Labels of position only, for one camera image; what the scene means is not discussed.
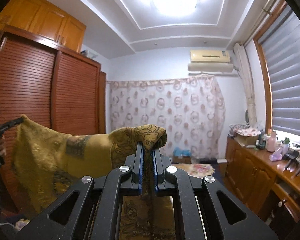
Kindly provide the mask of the pink circle patterned curtain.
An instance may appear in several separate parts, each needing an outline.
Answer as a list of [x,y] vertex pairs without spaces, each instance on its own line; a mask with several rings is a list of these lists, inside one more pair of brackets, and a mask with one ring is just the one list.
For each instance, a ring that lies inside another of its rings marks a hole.
[[218,158],[225,103],[212,75],[186,79],[110,82],[110,126],[166,129],[162,154],[184,150],[193,159]]

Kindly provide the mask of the wooden side cabinet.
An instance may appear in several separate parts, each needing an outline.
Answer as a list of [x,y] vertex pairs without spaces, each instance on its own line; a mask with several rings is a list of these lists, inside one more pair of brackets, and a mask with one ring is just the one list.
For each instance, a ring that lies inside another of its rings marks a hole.
[[242,147],[227,138],[228,162],[224,183],[243,204],[262,220],[270,215],[274,205],[282,203],[295,222],[300,220],[300,173],[286,161],[272,162],[266,150]]

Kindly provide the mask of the beige wall air conditioner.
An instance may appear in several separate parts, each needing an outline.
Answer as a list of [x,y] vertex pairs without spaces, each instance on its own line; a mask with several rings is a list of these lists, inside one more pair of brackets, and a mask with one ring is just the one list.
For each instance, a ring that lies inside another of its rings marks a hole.
[[229,52],[226,50],[191,50],[189,72],[221,72],[234,70]]

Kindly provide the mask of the blue item on box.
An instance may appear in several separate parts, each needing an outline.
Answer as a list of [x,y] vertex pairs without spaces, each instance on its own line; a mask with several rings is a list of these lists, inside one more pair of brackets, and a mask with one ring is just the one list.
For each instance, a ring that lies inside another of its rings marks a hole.
[[173,150],[173,156],[176,157],[176,158],[190,157],[191,152],[189,150],[183,150],[179,147],[176,147]]

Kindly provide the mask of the pink bottle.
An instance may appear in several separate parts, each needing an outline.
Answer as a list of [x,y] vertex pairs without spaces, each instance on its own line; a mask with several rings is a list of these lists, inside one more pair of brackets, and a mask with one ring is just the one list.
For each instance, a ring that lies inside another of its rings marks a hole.
[[276,150],[276,132],[272,131],[271,135],[267,140],[267,151],[275,152],[275,150]]

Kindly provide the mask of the floral bed blanket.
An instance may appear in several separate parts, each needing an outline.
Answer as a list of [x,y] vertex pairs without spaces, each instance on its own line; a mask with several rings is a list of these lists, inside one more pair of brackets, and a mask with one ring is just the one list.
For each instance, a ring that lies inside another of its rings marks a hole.
[[213,176],[215,169],[210,164],[174,164],[173,166],[184,170],[189,176],[203,179]]

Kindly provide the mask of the cardboard box with floral cloth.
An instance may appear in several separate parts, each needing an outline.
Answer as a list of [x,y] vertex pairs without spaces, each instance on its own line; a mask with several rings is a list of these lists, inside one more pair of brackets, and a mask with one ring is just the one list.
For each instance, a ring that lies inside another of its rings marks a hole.
[[255,145],[261,131],[249,125],[230,125],[229,135],[241,146]]

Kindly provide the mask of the golden brown patterned shirt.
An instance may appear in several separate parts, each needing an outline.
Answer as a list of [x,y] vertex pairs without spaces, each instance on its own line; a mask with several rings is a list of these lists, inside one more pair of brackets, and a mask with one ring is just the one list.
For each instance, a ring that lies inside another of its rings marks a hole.
[[21,184],[25,214],[33,218],[79,178],[102,177],[123,165],[140,142],[145,148],[142,194],[123,199],[119,238],[175,239],[172,200],[156,197],[152,184],[150,150],[166,141],[166,129],[156,125],[74,136],[24,118],[16,130],[13,170]]

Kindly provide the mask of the grey window blind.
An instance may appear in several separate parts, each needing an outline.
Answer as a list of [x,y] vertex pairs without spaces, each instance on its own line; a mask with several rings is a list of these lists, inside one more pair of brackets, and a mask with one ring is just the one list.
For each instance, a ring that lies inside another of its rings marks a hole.
[[270,81],[272,127],[300,136],[300,20],[289,6],[258,42]]

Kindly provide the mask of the brown louvered wardrobe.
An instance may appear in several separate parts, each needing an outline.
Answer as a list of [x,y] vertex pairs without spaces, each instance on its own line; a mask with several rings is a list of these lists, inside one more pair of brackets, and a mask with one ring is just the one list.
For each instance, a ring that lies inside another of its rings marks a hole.
[[[0,123],[23,117],[59,133],[101,134],[101,66],[47,40],[20,31],[0,34]],[[24,212],[21,184],[13,170],[14,127],[5,132],[1,175],[14,204]]]

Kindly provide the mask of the tied beige side curtain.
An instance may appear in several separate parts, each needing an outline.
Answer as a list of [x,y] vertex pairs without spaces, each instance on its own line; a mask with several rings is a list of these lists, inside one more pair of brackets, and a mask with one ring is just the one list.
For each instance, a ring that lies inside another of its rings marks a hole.
[[234,45],[234,54],[237,58],[237,68],[239,70],[239,76],[243,83],[249,124],[250,126],[255,126],[257,124],[255,92],[248,56],[244,46],[240,45],[239,43],[236,43]]

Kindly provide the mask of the upper wooden cupboards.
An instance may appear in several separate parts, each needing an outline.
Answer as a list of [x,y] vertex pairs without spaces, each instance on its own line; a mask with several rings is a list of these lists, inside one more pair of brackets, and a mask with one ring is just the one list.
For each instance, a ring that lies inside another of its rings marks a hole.
[[47,0],[10,0],[0,13],[0,30],[6,25],[48,38],[81,51],[86,26]]

